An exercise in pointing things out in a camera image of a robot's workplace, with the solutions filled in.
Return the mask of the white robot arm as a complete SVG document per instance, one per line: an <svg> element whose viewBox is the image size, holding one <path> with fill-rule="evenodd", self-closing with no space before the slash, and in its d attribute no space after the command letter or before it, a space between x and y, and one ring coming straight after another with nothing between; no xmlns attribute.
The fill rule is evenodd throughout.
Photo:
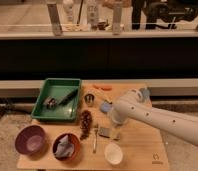
<svg viewBox="0 0 198 171"><path fill-rule="evenodd" d="M145 102L149 97L148 89L128 90L113 103L110 120L123 125L128 118L135 119L198 146L198 116L148 107Z"/></svg>

